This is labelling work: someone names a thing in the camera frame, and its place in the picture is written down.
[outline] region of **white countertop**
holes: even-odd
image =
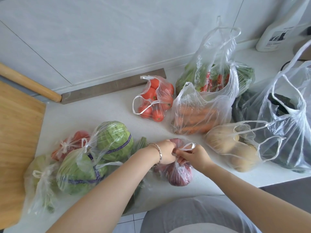
[[[284,49],[274,52],[258,52],[255,49],[241,50],[237,52],[235,59],[255,68],[256,81],[272,78],[285,62],[292,59],[292,49],[295,42],[297,42],[297,39],[288,43]],[[175,85],[176,79],[183,72],[183,69],[183,66],[165,69],[167,79]],[[206,148],[216,164],[257,187],[311,176],[311,173],[299,174],[278,167],[271,162],[266,162],[251,172],[236,172],[224,163],[219,154],[204,144],[200,135],[180,136],[173,134],[169,124],[170,113],[166,113],[166,117],[161,123],[134,115],[132,113],[132,100],[142,91],[143,87],[130,88],[67,105],[54,102],[48,103],[36,155],[50,153],[55,148],[56,141],[66,138],[76,130],[86,129],[92,131],[103,121],[117,120],[127,126],[135,139],[145,136],[148,142],[156,142],[180,137],[199,143]],[[210,179],[196,170],[193,172],[193,181],[185,187],[171,186],[168,182],[160,181],[152,175],[148,175],[148,183],[146,188],[141,191],[140,197],[135,204],[137,208],[131,213],[147,211],[176,198],[223,194]],[[61,208],[54,214],[43,215],[40,218],[34,216],[23,217],[18,224],[6,229],[5,233],[45,232],[78,199],[77,196],[63,196],[60,201]]]

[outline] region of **wooden cutting board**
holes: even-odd
[[[0,81],[0,229],[20,219],[23,175],[35,156],[45,106]]]

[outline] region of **silver bracelet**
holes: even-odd
[[[160,152],[160,161],[159,161],[157,164],[155,164],[155,165],[152,166],[152,167],[156,167],[156,166],[158,166],[158,165],[161,163],[161,161],[162,161],[162,152],[161,152],[160,147],[159,147],[156,143],[149,143],[148,145],[150,145],[150,144],[154,144],[154,145],[158,148],[158,150],[159,150],[159,152]]]

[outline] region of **tomato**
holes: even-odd
[[[145,100],[148,100],[148,99],[152,99],[152,100],[156,100],[156,90],[152,87],[149,88],[149,90],[142,95],[142,97],[145,99]]]
[[[161,108],[163,111],[167,111],[170,108],[172,108],[173,105],[173,98],[167,94],[165,94],[162,98],[161,101],[163,101],[163,103],[161,103]]]
[[[148,107],[148,105],[143,105],[143,106],[140,106],[138,108],[138,113],[141,113],[144,109],[146,109]],[[149,107],[148,109],[146,109],[142,114],[140,114],[140,116],[142,118],[145,118],[145,119],[148,119],[148,118],[151,118],[151,113],[152,113],[152,108]]]
[[[164,94],[169,93],[170,95],[174,94],[174,86],[171,83],[161,85],[161,89]]]
[[[159,87],[160,81],[158,79],[156,79],[156,78],[151,79],[150,82],[151,82],[151,87],[153,89],[156,90]]]
[[[163,115],[163,112],[162,112],[160,106],[156,106],[153,108],[152,119],[156,122],[163,121],[164,115]]]

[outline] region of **gray pants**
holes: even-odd
[[[214,223],[239,233],[261,231],[227,196],[198,196],[175,200],[148,211],[141,233],[169,233],[195,223]]]

